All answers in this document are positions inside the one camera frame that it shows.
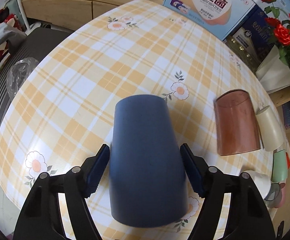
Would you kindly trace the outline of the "blue plastic cup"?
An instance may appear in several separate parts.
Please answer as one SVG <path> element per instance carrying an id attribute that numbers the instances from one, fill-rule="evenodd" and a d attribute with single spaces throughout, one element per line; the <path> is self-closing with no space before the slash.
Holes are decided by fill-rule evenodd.
<path id="1" fill-rule="evenodd" d="M 163 98 L 134 95 L 117 103 L 109 194 L 112 216 L 128 226 L 155 228 L 186 214 L 186 174 Z"/>

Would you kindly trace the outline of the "white plastic cup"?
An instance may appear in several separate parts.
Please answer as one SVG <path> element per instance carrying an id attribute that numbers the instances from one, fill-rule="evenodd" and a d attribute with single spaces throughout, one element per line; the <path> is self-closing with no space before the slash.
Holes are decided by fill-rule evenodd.
<path id="1" fill-rule="evenodd" d="M 253 170 L 245 170 L 245 173 L 248 173 L 250 177 L 253 179 L 257 189 L 259 190 L 263 199 L 266 198 L 270 191 L 271 180 L 270 177 L 266 174 L 258 173 Z"/>

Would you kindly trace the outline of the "dark teal translucent cup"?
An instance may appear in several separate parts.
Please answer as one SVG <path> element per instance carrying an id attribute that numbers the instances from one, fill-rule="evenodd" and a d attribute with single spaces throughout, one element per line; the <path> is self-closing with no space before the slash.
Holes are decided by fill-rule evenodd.
<path id="1" fill-rule="evenodd" d="M 275 200 L 281 194 L 281 186 L 279 183 L 272 183 L 270 190 L 264 200 L 271 202 Z"/>

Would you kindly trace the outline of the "pink plastic cup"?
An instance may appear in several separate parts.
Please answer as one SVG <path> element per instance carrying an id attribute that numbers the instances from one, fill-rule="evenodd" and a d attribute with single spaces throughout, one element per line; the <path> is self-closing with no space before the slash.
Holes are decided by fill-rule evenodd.
<path id="1" fill-rule="evenodd" d="M 285 186 L 286 183 L 279 183 L 280 189 L 277 197 L 270 203 L 271 208 L 279 208 L 285 203 Z"/>

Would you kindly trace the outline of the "light green plastic cup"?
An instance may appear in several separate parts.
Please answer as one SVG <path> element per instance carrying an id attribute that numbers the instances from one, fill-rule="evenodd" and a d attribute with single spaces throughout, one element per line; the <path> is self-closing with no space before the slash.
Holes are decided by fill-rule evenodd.
<path id="1" fill-rule="evenodd" d="M 272 182 L 280 183 L 285 181 L 287 177 L 288 177 L 288 167 L 287 167 L 286 151 L 280 150 L 274 153 Z"/>

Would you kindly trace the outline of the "small red cup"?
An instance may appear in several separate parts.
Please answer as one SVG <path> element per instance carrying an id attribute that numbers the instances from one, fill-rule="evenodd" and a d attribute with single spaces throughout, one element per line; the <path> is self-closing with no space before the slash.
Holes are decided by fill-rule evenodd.
<path id="1" fill-rule="evenodd" d="M 289 169 L 290 168 L 290 158 L 289 158 L 289 154 L 286 152 L 285 155 L 286 155 L 286 160 L 287 160 L 287 169 Z"/>

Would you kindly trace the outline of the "beige plastic cup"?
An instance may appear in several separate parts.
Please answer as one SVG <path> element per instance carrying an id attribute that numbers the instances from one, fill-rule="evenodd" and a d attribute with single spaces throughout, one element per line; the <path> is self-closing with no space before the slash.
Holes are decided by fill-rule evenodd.
<path id="1" fill-rule="evenodd" d="M 270 106 L 265 106 L 256 114 L 262 143 L 267 152 L 278 149 L 284 143 L 284 136 L 276 116 Z"/>

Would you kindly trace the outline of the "brown translucent cup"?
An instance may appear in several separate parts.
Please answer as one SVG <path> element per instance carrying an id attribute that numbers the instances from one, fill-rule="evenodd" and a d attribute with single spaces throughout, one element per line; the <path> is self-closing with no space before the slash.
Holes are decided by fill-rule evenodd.
<path id="1" fill-rule="evenodd" d="M 261 149 L 255 111 L 248 92 L 233 89 L 214 102 L 217 151 L 221 156 Z"/>

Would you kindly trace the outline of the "black ribbed suitcase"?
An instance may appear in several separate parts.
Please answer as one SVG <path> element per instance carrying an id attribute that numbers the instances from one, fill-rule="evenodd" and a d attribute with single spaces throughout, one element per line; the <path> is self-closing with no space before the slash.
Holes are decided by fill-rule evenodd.
<path id="1" fill-rule="evenodd" d="M 31 72 L 70 34 L 68 31 L 37 28 L 10 55 L 0 72 L 0 126 L 16 93 Z"/>

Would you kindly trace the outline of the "clear plastic bag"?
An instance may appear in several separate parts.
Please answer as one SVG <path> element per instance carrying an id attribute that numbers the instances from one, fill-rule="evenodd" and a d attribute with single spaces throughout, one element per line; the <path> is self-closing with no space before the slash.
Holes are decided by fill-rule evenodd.
<path id="1" fill-rule="evenodd" d="M 38 64 L 39 61 L 35 58 L 27 57 L 11 66 L 6 77 L 7 93 L 11 100 L 15 98 L 21 86 Z"/>

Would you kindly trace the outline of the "white geometric vase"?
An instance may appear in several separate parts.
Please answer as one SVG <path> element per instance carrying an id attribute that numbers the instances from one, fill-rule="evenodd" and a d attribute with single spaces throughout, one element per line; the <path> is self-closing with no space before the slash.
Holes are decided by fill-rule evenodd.
<path id="1" fill-rule="evenodd" d="M 276 46 L 259 65 L 256 76 L 268 94 L 290 86 L 290 69 L 280 60 Z"/>

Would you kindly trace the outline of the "low wooden cabinet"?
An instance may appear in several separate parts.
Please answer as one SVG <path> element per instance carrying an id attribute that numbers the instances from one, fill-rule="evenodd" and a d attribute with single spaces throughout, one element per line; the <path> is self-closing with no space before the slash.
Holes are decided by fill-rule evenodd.
<path id="1" fill-rule="evenodd" d="M 77 30 L 98 16 L 133 0 L 22 0 L 28 18 Z M 162 4 L 162 0 L 150 0 Z"/>

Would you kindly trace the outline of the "light blue probiotic box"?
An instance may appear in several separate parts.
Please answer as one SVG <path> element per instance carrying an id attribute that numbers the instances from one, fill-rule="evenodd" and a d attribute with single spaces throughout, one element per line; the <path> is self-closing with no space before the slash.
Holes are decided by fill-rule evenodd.
<path id="1" fill-rule="evenodd" d="M 255 3 L 253 0 L 164 0 L 163 5 L 224 40 Z"/>

